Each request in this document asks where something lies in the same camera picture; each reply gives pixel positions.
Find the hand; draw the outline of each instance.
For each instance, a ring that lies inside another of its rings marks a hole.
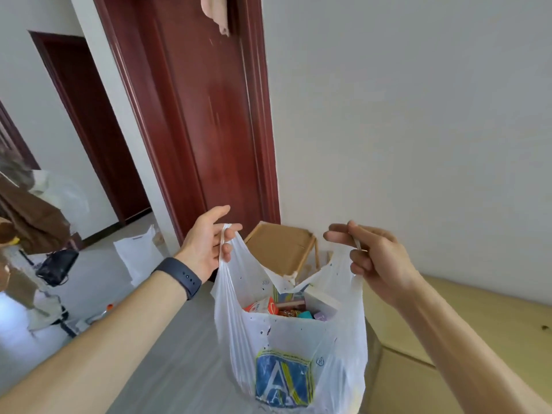
[[[215,223],[230,211],[230,206],[216,206],[201,215],[184,239],[182,248],[175,258],[190,268],[205,283],[211,273],[219,266],[220,232],[223,223]],[[242,229],[240,223],[233,223],[224,231],[224,241],[236,236],[236,231]],[[232,246],[223,244],[223,260],[230,261]]]
[[[361,250],[352,250],[350,270],[364,277],[372,290],[389,305],[397,307],[402,298],[413,295],[424,283],[410,257],[396,236],[380,228],[333,223],[324,233],[328,241],[355,247],[353,238],[361,242]]]

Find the snack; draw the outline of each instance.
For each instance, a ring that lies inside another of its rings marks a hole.
[[[278,315],[278,308],[274,305],[274,300],[271,296],[255,302],[250,306],[246,306],[244,311],[247,313],[271,313],[273,315]]]
[[[312,320],[313,314],[311,314],[310,311],[305,311],[304,313],[300,313],[297,318],[306,318],[308,320]]]
[[[305,300],[300,299],[300,300],[293,300],[288,302],[279,302],[276,304],[276,308],[278,308],[279,311],[284,309],[297,309],[299,311],[305,311],[306,310]]]
[[[324,313],[315,313],[314,319],[319,321],[327,321],[326,315]]]
[[[303,296],[303,292],[295,292],[294,294],[281,294],[278,292],[275,286],[272,286],[272,297],[274,298],[274,302],[276,304],[279,304],[280,302],[289,302],[289,301],[296,301],[305,299]]]
[[[301,311],[299,310],[281,310],[278,312],[278,315],[283,317],[298,317]]]

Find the white wall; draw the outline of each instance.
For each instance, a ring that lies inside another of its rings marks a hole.
[[[170,221],[167,206],[161,195],[159,183],[147,155],[146,147],[94,2],[93,0],[71,1],[77,13],[80,26],[86,36],[86,41],[92,52],[92,57],[98,68],[101,80],[106,88],[109,101],[112,104],[121,131],[127,141],[130,154],[134,159],[134,165],[146,190],[147,198],[154,211],[157,224],[164,236],[169,251],[174,253],[179,248],[175,229]]]
[[[552,304],[552,0],[262,0],[283,223]]]
[[[117,222],[29,30],[82,36],[70,0],[0,0],[0,98],[39,166],[70,177],[87,196],[86,238]]]

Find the orange package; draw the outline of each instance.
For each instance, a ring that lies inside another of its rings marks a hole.
[[[271,313],[272,315],[278,315],[278,308],[274,305],[274,299],[271,296],[250,306],[246,306],[244,311],[247,313]]]

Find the forearm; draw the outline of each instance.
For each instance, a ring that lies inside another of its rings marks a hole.
[[[552,413],[425,281],[398,310],[469,413]]]
[[[0,398],[0,412],[106,412],[186,298],[175,279],[155,272]]]

